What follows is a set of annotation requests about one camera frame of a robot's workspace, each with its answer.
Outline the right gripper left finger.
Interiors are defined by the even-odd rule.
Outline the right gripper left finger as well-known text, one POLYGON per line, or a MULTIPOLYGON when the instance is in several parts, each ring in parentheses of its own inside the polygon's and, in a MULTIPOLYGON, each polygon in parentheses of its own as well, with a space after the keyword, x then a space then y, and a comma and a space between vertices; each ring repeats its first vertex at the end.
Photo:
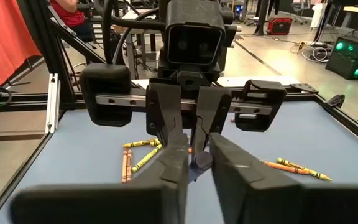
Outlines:
POLYGON ((184 224, 188 147, 167 146, 125 184, 39 185, 15 194, 13 224, 184 224))

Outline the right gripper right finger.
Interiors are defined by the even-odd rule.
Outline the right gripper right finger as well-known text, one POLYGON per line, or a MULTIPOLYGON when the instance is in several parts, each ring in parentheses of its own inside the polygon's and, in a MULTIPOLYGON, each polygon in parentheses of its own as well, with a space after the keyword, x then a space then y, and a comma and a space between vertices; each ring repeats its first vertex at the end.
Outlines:
POLYGON ((225 224, 358 224, 358 184, 302 184, 219 133, 209 142, 225 224))

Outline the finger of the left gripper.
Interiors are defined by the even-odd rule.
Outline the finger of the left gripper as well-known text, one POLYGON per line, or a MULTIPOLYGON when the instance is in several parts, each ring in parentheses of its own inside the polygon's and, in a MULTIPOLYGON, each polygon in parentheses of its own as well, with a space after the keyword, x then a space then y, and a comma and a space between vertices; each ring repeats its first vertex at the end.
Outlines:
POLYGON ((165 147, 185 147, 181 115, 181 87, 150 83, 146 89, 147 133, 156 136, 165 147))
POLYGON ((204 151, 210 132, 221 133, 232 101, 231 90, 201 86, 196 102, 196 124, 191 134, 192 154, 204 151))

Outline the dark blue crayon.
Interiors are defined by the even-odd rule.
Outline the dark blue crayon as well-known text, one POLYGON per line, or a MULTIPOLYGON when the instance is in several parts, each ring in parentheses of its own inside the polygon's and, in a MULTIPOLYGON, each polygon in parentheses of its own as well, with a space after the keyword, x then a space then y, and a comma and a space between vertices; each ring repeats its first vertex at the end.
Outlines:
POLYGON ((213 165, 213 157, 207 152, 199 152, 191 156, 189 165, 188 183, 195 182, 199 176, 204 174, 213 165))

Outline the orange crayon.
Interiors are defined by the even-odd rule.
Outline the orange crayon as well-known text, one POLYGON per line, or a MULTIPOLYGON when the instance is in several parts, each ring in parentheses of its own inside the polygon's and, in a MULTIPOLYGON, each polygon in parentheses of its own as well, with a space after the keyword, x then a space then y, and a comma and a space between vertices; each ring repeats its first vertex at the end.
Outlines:
POLYGON ((127 176, 126 172, 127 172, 127 149, 124 149, 122 155, 122 171, 121 171, 122 183, 126 182, 126 176, 127 176))
POLYGON ((309 175, 309 173, 307 171, 296 168, 296 167, 285 166, 282 164, 277 164, 277 163, 269 162, 269 161, 262 161, 262 163, 267 166, 273 167, 274 169, 279 169, 279 170, 283 170, 283 171, 291 172, 291 173, 295 173, 295 174, 309 175))
POLYGON ((127 150, 126 182, 132 179, 132 151, 127 150))

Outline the person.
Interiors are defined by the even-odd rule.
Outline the person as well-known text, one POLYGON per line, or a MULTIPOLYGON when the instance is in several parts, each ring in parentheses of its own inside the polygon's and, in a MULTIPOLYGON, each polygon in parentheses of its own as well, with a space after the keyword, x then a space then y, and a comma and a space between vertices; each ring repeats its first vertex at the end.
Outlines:
POLYGON ((49 0, 50 5, 68 27, 76 27, 85 22, 85 15, 78 10, 78 0, 49 0))

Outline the red tool case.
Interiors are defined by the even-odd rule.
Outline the red tool case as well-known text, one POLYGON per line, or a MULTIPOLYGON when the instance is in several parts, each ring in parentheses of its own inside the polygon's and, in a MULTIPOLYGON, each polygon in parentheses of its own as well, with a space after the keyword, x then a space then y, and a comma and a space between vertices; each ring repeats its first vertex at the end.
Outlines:
POLYGON ((273 17, 268 20, 268 35, 288 35, 293 19, 291 17, 273 17))

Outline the red curtain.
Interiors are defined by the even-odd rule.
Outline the red curtain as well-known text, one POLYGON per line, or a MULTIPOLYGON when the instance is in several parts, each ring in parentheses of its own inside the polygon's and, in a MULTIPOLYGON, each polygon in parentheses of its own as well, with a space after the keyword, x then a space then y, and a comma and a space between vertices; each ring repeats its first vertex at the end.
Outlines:
POLYGON ((0 85, 26 59, 40 55, 16 0, 0 0, 0 85))

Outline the computer with green fans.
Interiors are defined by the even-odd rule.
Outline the computer with green fans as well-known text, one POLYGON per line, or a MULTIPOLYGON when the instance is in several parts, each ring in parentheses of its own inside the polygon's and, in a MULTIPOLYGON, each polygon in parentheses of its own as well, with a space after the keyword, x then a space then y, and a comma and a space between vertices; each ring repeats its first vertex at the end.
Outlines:
POLYGON ((358 80, 358 37, 338 37, 325 69, 346 80, 358 80))

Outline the black diagonal frame brace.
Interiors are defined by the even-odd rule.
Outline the black diagonal frame brace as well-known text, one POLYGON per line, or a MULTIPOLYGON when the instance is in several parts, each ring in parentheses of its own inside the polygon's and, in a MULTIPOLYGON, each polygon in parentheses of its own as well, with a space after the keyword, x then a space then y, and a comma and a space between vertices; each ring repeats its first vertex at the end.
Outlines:
POLYGON ((91 46, 86 45, 75 33, 71 30, 58 16, 52 6, 48 6, 51 13, 51 18, 48 23, 52 32, 59 38, 64 40, 68 45, 81 53, 88 62, 106 63, 105 59, 100 57, 91 49, 91 46))

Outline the silver aluminium rail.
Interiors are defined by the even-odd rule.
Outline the silver aluminium rail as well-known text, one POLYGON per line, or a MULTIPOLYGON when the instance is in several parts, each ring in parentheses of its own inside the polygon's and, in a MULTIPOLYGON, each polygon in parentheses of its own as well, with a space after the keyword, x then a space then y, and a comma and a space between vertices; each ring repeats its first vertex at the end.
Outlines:
POLYGON ((60 106, 60 80, 57 73, 51 73, 48 82, 47 112, 45 133, 52 134, 58 126, 60 106))

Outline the black frame upright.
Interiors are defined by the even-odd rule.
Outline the black frame upright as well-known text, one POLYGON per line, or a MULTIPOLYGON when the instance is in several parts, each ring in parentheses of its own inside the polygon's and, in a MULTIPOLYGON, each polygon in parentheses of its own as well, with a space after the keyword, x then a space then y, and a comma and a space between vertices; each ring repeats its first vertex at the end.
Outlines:
POLYGON ((63 57, 62 46, 53 29, 47 0, 16 0, 27 29, 42 54, 50 73, 56 73, 60 80, 60 107, 73 110, 76 95, 71 85, 68 68, 63 57))

